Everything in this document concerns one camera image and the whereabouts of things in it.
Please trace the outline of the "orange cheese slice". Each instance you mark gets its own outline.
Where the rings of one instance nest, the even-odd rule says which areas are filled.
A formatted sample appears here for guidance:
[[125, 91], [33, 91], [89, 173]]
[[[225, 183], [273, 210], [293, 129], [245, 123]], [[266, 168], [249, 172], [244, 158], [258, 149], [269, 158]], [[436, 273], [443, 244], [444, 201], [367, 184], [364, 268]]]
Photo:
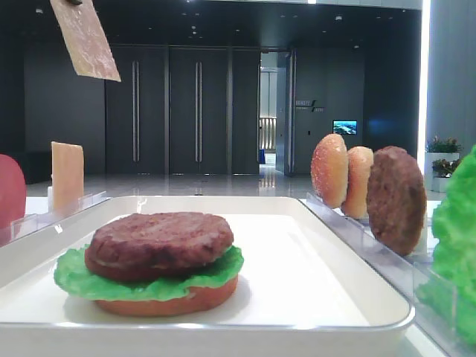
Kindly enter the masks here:
[[51, 0], [77, 75], [120, 82], [114, 57], [92, 0]]
[[83, 147], [51, 142], [53, 209], [62, 210], [77, 203], [84, 194]]

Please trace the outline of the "bun slice outer right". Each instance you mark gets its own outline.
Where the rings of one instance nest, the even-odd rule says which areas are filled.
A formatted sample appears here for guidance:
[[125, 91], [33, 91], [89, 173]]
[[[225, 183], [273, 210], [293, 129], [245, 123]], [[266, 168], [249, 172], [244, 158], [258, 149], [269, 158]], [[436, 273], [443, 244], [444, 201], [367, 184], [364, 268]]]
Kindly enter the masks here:
[[312, 154], [311, 179], [316, 194], [330, 208], [338, 208], [347, 196], [349, 158], [344, 139], [328, 134]]

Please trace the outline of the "long clear rail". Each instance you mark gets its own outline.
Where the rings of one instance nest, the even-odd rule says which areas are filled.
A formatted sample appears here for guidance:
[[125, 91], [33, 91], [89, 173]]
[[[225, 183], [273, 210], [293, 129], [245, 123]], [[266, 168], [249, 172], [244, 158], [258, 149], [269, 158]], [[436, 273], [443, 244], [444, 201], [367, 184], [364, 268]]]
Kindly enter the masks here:
[[459, 296], [456, 286], [431, 267], [434, 238], [430, 219], [415, 252], [400, 257], [373, 238], [367, 219], [345, 217], [313, 193], [306, 195], [304, 203], [416, 308], [414, 324], [405, 333], [398, 356], [475, 355], [475, 346], [467, 344], [458, 329], [462, 308], [469, 303]]
[[60, 221], [104, 202], [107, 199], [105, 191], [94, 195], [89, 194], [78, 199], [75, 203], [66, 208], [61, 208], [57, 211], [48, 211], [42, 214], [29, 214], [24, 218], [14, 220], [9, 226], [1, 229], [1, 246], [5, 246], [10, 242], [25, 237], [28, 234], [35, 233], [50, 225], [58, 225]]

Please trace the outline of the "long clear rail right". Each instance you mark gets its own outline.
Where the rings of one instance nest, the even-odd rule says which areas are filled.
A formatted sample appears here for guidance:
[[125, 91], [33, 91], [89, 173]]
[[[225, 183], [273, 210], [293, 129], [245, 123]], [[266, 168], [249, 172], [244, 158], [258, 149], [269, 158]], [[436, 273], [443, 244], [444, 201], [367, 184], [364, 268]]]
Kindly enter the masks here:
[[304, 203], [416, 308], [414, 324], [405, 333], [398, 356], [475, 355], [475, 346], [467, 344], [458, 329], [462, 308], [469, 303], [459, 296], [456, 286], [431, 267], [434, 238], [430, 219], [415, 252], [400, 257], [373, 238], [367, 219], [345, 217], [313, 193], [306, 195]]

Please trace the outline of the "bun slice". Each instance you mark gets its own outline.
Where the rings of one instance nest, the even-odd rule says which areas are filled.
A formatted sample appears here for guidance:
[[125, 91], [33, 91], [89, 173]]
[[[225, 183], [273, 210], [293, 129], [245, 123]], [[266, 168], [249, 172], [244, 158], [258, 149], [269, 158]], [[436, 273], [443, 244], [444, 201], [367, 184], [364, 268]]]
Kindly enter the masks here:
[[338, 208], [347, 196], [349, 158], [344, 139], [328, 134], [312, 154], [311, 179], [316, 194], [330, 208]]
[[373, 151], [367, 147], [353, 147], [348, 151], [348, 157], [347, 196], [341, 210], [347, 216], [362, 219], [367, 214], [367, 183], [373, 165]]

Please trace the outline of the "meat patty on tray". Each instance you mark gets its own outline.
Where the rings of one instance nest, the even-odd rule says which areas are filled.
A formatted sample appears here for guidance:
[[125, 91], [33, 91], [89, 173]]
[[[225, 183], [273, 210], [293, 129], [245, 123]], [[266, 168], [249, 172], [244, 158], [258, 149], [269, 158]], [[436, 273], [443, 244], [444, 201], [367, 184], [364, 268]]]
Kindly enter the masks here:
[[126, 283], [183, 277], [214, 263], [233, 242], [221, 216], [134, 213], [94, 232], [85, 264], [94, 274]]

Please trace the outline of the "tomato slice on tray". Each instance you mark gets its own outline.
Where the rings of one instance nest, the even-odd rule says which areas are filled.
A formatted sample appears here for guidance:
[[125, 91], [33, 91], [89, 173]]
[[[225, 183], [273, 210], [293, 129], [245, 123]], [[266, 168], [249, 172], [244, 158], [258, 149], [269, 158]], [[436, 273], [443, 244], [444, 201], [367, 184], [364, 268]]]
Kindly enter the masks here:
[[233, 277], [225, 285], [192, 287], [185, 297], [172, 300], [96, 300], [95, 303], [106, 312], [128, 317], [171, 317], [203, 312], [223, 304], [236, 290], [239, 276]]

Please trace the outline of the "wall display screen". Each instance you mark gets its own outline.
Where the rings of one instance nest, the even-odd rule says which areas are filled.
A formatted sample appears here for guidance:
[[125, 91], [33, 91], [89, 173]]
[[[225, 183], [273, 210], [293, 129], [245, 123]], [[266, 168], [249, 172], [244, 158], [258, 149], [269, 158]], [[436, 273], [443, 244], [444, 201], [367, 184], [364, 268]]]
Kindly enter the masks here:
[[339, 135], [356, 135], [356, 120], [334, 120], [332, 122], [332, 132]]

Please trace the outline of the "red tomato slice upright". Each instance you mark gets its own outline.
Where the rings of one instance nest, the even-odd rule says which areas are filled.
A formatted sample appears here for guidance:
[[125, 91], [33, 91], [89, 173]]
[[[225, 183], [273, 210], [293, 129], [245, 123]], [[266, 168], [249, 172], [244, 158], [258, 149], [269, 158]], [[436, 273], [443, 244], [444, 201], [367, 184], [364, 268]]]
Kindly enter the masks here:
[[1, 228], [25, 215], [27, 188], [18, 163], [1, 154]]

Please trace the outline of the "upright green lettuce leaf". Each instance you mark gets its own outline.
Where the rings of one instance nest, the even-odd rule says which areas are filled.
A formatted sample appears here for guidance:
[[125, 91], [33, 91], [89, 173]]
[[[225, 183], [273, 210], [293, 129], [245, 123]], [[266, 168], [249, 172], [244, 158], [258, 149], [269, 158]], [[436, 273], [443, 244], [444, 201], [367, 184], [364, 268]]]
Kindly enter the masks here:
[[439, 242], [432, 270], [437, 274], [416, 290], [421, 302], [446, 321], [456, 318], [456, 330], [475, 345], [475, 150], [451, 176], [446, 198], [432, 216]]

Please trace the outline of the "lettuce leaf on tray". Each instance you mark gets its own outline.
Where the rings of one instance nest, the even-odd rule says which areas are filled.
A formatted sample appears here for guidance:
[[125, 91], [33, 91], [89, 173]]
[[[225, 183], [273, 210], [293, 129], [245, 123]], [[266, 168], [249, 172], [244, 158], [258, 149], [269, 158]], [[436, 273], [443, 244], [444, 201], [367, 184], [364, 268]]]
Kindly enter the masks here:
[[189, 277], [160, 277], [152, 282], [122, 283], [91, 273], [85, 264], [84, 245], [68, 249], [57, 259], [54, 282], [61, 290], [86, 300], [158, 300], [188, 295], [192, 287], [217, 288], [237, 276], [244, 263], [242, 250], [231, 246], [222, 257]]

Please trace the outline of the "bun slice inner right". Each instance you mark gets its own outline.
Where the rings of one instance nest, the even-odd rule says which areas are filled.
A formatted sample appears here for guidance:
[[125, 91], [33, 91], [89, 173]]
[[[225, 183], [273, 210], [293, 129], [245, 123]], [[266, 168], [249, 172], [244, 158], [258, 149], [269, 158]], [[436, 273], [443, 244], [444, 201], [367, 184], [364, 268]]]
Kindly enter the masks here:
[[367, 214], [367, 183], [373, 165], [373, 151], [367, 147], [353, 147], [348, 151], [348, 157], [347, 196], [341, 210], [347, 216], [362, 219]]

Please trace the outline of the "long clear rail left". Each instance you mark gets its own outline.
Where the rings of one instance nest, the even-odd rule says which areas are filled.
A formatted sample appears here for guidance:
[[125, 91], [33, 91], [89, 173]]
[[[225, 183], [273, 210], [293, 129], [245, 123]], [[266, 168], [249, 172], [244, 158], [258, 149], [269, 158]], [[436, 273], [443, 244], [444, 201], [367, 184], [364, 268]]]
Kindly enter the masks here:
[[104, 202], [107, 199], [105, 191], [94, 195], [89, 194], [78, 199], [75, 203], [66, 208], [61, 208], [57, 211], [48, 211], [42, 214], [29, 214], [24, 218], [14, 220], [9, 226], [1, 229], [1, 246], [5, 246], [10, 242], [25, 237], [28, 234], [35, 233], [50, 225], [58, 225], [60, 221]]

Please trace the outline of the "potted plants white planter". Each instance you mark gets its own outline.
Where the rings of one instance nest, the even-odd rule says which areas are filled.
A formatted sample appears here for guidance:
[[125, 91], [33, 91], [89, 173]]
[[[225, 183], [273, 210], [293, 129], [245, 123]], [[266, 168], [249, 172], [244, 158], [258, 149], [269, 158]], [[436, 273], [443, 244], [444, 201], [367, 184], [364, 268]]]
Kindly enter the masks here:
[[456, 138], [429, 139], [425, 151], [425, 188], [438, 193], [446, 192], [453, 172], [460, 163], [461, 145]]

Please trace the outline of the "upright brown meat patty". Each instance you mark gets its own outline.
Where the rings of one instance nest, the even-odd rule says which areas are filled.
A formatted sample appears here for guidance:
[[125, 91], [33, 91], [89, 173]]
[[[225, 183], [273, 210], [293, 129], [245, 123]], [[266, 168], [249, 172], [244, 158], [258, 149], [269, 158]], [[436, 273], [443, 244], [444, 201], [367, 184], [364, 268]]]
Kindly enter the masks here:
[[374, 152], [367, 183], [370, 230], [400, 256], [416, 247], [425, 223], [426, 193], [417, 160], [401, 147]]

